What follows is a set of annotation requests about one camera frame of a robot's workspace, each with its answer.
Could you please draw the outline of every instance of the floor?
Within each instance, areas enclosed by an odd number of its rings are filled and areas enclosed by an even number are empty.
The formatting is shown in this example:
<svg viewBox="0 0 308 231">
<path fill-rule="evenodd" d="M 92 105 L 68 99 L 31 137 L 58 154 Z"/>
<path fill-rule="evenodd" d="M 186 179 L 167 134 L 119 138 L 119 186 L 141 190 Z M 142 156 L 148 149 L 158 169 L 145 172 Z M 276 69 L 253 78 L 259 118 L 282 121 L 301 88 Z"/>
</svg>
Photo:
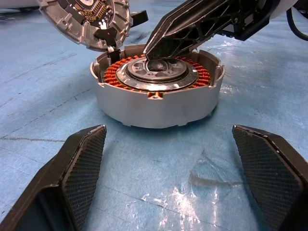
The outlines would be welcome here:
<svg viewBox="0 0 308 231">
<path fill-rule="evenodd" d="M 131 0 L 150 21 L 126 45 L 145 43 L 180 2 Z M 308 32 L 306 19 L 295 18 Z M 0 41 L 0 221 L 70 134 L 98 124 L 108 134 L 84 231 L 269 230 L 247 190 L 233 124 L 280 134 L 308 159 L 308 43 L 284 15 L 246 42 L 214 36 L 201 46 L 226 66 L 219 104 L 206 119 L 163 130 L 105 115 L 89 69 L 99 53 L 39 12 L 0 15 Z"/>
</svg>

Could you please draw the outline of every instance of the black cable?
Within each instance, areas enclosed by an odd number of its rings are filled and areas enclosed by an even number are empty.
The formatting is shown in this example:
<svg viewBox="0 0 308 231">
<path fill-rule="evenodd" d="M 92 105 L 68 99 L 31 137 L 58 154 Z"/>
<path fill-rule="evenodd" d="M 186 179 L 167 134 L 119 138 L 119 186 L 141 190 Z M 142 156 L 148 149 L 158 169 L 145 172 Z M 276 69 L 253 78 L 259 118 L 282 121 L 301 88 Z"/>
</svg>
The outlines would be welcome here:
<svg viewBox="0 0 308 231">
<path fill-rule="evenodd" d="M 290 29 L 292 30 L 292 32 L 299 37 L 302 40 L 308 41 L 308 35 L 303 34 L 302 32 L 299 31 L 299 29 L 297 29 L 295 23 L 294 23 L 294 19 L 292 16 L 292 8 L 290 8 L 289 10 L 287 10 L 287 20 L 288 20 L 288 24 Z"/>
</svg>

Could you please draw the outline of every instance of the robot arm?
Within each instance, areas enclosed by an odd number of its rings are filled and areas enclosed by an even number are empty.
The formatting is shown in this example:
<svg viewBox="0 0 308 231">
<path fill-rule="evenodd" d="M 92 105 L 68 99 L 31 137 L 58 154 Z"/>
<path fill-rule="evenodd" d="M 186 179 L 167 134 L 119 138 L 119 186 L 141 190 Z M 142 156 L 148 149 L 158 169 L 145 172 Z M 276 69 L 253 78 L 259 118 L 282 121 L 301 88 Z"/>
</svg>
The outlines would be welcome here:
<svg viewBox="0 0 308 231">
<path fill-rule="evenodd" d="M 215 34 L 245 41 L 296 2 L 187 0 L 161 19 L 143 53 L 148 60 L 185 55 Z"/>
</svg>

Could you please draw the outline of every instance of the textured gripper pad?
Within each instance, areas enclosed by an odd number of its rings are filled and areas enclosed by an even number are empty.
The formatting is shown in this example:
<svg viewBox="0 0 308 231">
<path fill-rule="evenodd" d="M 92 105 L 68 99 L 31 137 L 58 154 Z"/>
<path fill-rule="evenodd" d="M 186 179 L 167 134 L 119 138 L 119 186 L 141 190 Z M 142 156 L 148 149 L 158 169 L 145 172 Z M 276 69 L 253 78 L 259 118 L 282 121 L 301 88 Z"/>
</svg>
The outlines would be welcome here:
<svg viewBox="0 0 308 231">
<path fill-rule="evenodd" d="M 96 189 L 105 137 L 105 126 L 99 126 L 83 138 L 62 181 L 62 190 L 79 231 Z"/>
<path fill-rule="evenodd" d="M 249 188 L 273 231 L 284 229 L 302 193 L 302 182 L 279 155 L 279 150 L 260 133 L 234 127 Z"/>
</svg>

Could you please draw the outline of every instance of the copper coil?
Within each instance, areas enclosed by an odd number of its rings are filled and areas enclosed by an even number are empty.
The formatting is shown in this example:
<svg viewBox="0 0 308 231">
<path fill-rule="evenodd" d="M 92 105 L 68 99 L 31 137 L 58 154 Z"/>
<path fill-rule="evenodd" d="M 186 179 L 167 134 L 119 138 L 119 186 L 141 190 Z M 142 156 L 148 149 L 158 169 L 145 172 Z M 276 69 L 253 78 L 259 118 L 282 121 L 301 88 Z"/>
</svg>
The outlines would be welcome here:
<svg viewBox="0 0 308 231">
<path fill-rule="evenodd" d="M 107 70 L 105 71 L 104 74 L 104 82 L 108 83 L 112 86 L 115 87 L 119 87 L 119 88 L 123 88 L 123 89 L 127 89 L 127 90 L 131 90 L 131 91 L 142 91 L 142 90 L 137 90 L 137 89 L 133 89 L 127 85 L 122 84 L 117 78 L 116 78 L 116 71 L 118 70 L 118 68 L 128 62 L 131 61 L 132 59 L 137 59 L 137 58 L 143 58 L 144 54 L 142 55 L 135 55 L 133 57 L 128 57 L 125 59 L 121 59 L 120 61 L 115 62 L 114 64 L 112 64 L 111 66 L 109 66 L 107 68 Z M 207 86 L 210 83 L 210 74 L 208 72 L 208 70 L 206 70 L 202 65 L 200 65 L 199 63 L 196 63 L 195 61 L 191 60 L 191 59 L 187 59 L 185 57 L 177 57 L 177 59 L 182 60 L 184 62 L 189 63 L 190 65 L 192 65 L 198 72 L 198 79 L 196 82 L 194 82 L 192 85 L 188 86 L 187 88 L 197 88 L 197 87 L 203 87 L 203 86 Z M 161 92 L 149 92 L 148 95 L 161 95 Z"/>
</svg>

